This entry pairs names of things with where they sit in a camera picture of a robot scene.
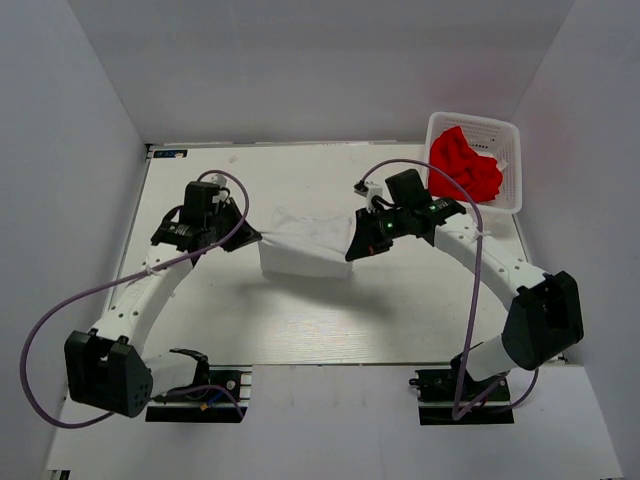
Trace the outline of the white t shirt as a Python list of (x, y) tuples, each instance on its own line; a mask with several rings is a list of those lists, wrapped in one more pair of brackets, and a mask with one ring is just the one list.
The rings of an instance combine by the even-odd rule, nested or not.
[(345, 279), (352, 263), (345, 260), (351, 240), (352, 218), (336, 214), (294, 215), (276, 207), (271, 227), (258, 242), (264, 274)]

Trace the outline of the red t shirt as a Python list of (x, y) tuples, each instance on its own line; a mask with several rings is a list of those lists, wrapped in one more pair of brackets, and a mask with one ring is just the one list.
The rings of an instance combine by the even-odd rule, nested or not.
[(476, 203), (495, 200), (503, 174), (492, 157), (477, 154), (459, 126), (445, 130), (431, 145), (429, 163), (454, 179)]

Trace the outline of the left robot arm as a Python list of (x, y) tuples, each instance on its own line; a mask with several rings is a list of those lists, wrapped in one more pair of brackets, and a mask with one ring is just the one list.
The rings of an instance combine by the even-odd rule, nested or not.
[(71, 398), (133, 418), (156, 398), (205, 396), (212, 378), (205, 354), (172, 348), (145, 357), (146, 340), (176, 288), (208, 250), (233, 252), (261, 238), (221, 175), (189, 182), (182, 204), (162, 218), (140, 270), (115, 304), (88, 331), (67, 338)]

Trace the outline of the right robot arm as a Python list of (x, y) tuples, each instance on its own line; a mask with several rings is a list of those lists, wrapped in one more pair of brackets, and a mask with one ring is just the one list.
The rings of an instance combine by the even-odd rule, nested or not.
[(502, 332), (452, 362), (453, 390), (472, 399), (488, 379), (516, 367), (533, 371), (584, 336), (576, 280), (549, 274), (483, 236), (474, 218), (451, 198), (435, 199), (418, 172), (408, 169), (386, 180), (392, 200), (378, 185), (361, 181), (355, 192), (366, 200), (345, 254), (348, 262), (385, 253), (397, 238), (414, 236), (448, 254), (501, 301), (507, 311)]

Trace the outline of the blue table label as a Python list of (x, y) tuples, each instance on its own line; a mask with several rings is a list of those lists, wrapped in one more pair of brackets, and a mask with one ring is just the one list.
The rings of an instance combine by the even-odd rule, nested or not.
[(188, 155), (187, 149), (155, 150), (153, 152), (153, 158), (162, 158), (162, 159), (185, 158), (187, 155)]

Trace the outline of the white plastic basket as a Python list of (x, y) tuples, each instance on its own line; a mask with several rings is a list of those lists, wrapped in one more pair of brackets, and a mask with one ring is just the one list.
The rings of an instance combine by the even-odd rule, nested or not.
[(483, 212), (513, 215), (522, 207), (520, 134), (509, 122), (436, 112), (424, 161), (458, 182)]

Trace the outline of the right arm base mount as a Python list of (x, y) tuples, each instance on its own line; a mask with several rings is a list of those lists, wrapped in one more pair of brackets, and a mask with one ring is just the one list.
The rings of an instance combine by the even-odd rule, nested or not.
[(465, 383), (459, 409), (472, 408), (461, 419), (453, 418), (457, 374), (451, 368), (416, 370), (408, 380), (417, 394), (421, 426), (509, 425), (514, 415), (509, 408), (511, 393), (507, 381), (499, 376), (481, 382)]

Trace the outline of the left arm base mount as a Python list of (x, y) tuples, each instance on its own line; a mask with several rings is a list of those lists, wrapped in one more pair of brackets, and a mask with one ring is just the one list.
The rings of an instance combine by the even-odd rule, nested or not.
[(214, 366), (208, 383), (214, 388), (152, 400), (145, 411), (147, 423), (239, 424), (251, 396), (250, 366)]

